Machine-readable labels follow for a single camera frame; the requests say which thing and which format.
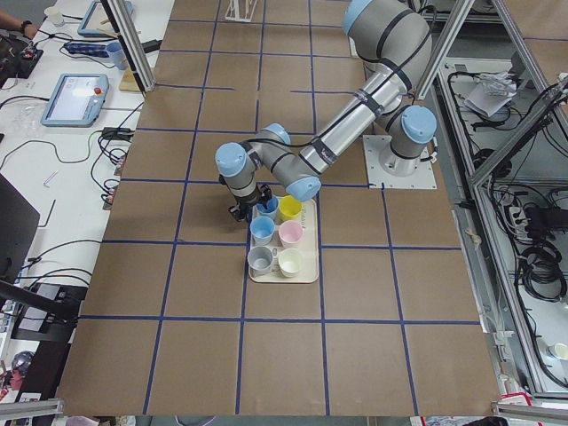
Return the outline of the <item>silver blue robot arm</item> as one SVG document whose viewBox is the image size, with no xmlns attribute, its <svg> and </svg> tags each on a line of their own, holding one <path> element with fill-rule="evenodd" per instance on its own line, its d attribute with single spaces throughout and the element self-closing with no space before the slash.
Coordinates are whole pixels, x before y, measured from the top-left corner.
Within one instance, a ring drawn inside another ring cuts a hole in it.
<svg viewBox="0 0 568 426">
<path fill-rule="evenodd" d="M 236 221 L 247 219 L 253 207 L 272 198 L 270 187 L 256 182 L 261 168 L 267 168 L 287 194 L 308 201 L 321 188 L 320 175 L 372 123 L 390 132 L 390 150 L 403 161 L 418 159 L 433 139 L 434 114 L 423 106 L 402 106 L 402 98 L 418 83 L 430 60 L 431 28 L 424 17 L 400 1 L 353 1 L 343 18 L 343 32 L 354 41 L 372 74 L 298 153 L 278 123 L 217 149 L 219 181 L 236 201 L 228 209 Z"/>
</svg>

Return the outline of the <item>person hand with watch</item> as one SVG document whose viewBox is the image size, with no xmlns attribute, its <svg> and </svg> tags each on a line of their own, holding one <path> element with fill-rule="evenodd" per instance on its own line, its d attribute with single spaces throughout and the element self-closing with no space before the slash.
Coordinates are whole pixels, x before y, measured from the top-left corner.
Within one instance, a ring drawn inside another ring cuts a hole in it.
<svg viewBox="0 0 568 426">
<path fill-rule="evenodd" d="M 38 27 L 30 20 L 23 20 L 20 25 L 20 32 L 26 38 L 32 40 L 38 32 Z"/>
</svg>

